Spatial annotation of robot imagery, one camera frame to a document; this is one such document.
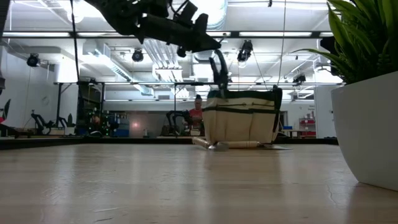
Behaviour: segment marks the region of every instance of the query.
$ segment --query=ceiling light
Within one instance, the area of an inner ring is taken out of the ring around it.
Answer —
[[[309,10],[309,11],[327,11],[326,1],[313,2],[309,0],[289,0],[286,4],[287,9],[298,9],[298,10]],[[268,7],[268,1],[258,1],[258,2],[230,2],[228,7]],[[273,8],[285,8],[285,1],[273,2]]]
[[[110,101],[110,102],[125,102],[129,100],[104,100],[104,101]]]
[[[240,32],[241,37],[309,37],[312,32]]]
[[[255,82],[234,82],[234,83],[228,83],[228,85],[256,85],[257,83]]]
[[[117,32],[78,32],[79,37],[132,37],[120,35]]]
[[[2,37],[70,37],[70,34],[68,32],[3,32]]]
[[[110,83],[105,83],[105,85],[130,85],[131,83],[129,82],[110,82]]]
[[[140,85],[174,85],[172,82],[140,82]]]
[[[320,34],[320,37],[333,37],[333,33],[332,32],[322,32]]]
[[[234,83],[251,83],[258,79],[258,77],[231,77]]]
[[[207,35],[209,35],[210,37],[222,37],[224,36],[224,34],[229,37],[231,36],[231,32],[218,32],[218,31],[210,31],[210,32],[206,32]]]

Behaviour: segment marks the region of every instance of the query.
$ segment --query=tool bag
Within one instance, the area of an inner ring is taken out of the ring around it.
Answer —
[[[272,143],[278,133],[282,89],[271,91],[210,91],[203,109],[206,140]]]

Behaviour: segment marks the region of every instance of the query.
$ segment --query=wooden table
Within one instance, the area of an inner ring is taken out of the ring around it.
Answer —
[[[83,144],[0,151],[0,223],[398,223],[337,146],[208,152]]]
[[[297,130],[297,129],[283,129],[282,132],[289,133],[289,137],[293,138],[293,133],[297,133],[297,138],[300,137],[301,133],[308,132],[308,130]]]

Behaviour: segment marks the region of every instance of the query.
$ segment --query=cable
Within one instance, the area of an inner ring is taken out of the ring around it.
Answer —
[[[189,0],[185,0],[180,7],[178,7],[177,9],[177,13],[182,9],[182,7],[184,7],[184,5],[186,5],[189,2]]]
[[[19,1],[14,1],[14,3],[23,4],[25,6],[34,7],[36,9],[64,9],[64,7],[33,6],[31,4],[27,4],[26,2],[19,2]]]
[[[282,60],[283,60],[283,52],[284,52],[284,45],[285,45],[285,29],[286,29],[286,0],[285,0],[285,9],[284,9],[284,35],[282,37],[282,50],[280,51],[280,65],[279,65],[279,78],[277,82],[277,86],[279,86],[280,75],[282,73]]]
[[[180,7],[178,7],[178,9],[177,10],[175,10],[174,9],[174,7],[173,7],[173,0],[170,0],[169,1],[169,4],[170,4],[170,8],[172,9],[172,11],[173,11],[173,13],[174,13],[174,16],[181,16],[178,12],[182,9],[182,7],[184,7],[184,5],[186,5],[187,3],[189,2],[189,0],[185,0],[182,4],[181,4],[181,6]]]
[[[76,65],[76,75],[77,75],[77,81],[80,80],[80,74],[79,74],[79,61],[78,61],[78,49],[77,49],[77,32],[76,32],[76,22],[75,22],[75,14],[73,10],[73,0],[70,0],[70,7],[72,9],[72,28],[73,28],[73,42],[75,44],[75,65]]]
[[[77,32],[76,32],[76,22],[75,22],[75,15],[74,15],[74,10],[73,10],[73,0],[70,0],[70,7],[72,10],[72,28],[73,28],[73,43],[75,44],[75,65],[76,65],[76,76],[77,76],[77,87],[78,87],[78,111],[76,112],[76,120],[78,121],[79,117],[79,101],[83,100],[83,94],[81,93],[81,88],[80,88],[80,73],[79,73],[79,58],[77,56],[78,50],[77,50]]]
[[[27,120],[26,124],[24,125],[24,127],[22,128],[22,130],[25,129],[25,127],[27,126],[27,123],[29,123],[29,121],[31,121],[32,117],[29,118],[29,120]]]
[[[29,79],[27,81],[27,91],[26,91],[26,99],[25,99],[25,111],[24,111],[24,122],[26,116],[26,109],[27,109],[27,101],[29,99],[29,87],[30,87],[30,75],[32,74],[32,68],[29,68]]]
[[[262,76],[261,69],[260,69],[260,65],[259,65],[259,62],[257,61],[256,53],[254,53],[254,50],[253,50],[253,56],[254,56],[254,59],[256,60],[257,68],[259,68],[259,72],[260,72],[260,76],[261,76],[261,78],[262,78],[262,81],[264,82],[264,85],[266,86],[266,90],[268,90],[266,80],[264,79],[264,76]]]

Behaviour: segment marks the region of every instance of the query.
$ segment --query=robotic arm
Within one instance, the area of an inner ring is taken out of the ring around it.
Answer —
[[[172,0],[85,0],[99,10],[106,21],[121,35],[134,35],[143,44],[145,38],[153,38],[178,46],[177,54],[186,56],[186,51],[214,50],[220,58],[221,70],[217,71],[211,58],[214,81],[223,93],[228,86],[228,69],[219,50],[220,42],[206,33],[208,15],[200,14],[195,23],[192,17],[198,8],[189,0],[174,10]],[[168,8],[174,12],[168,19]]]

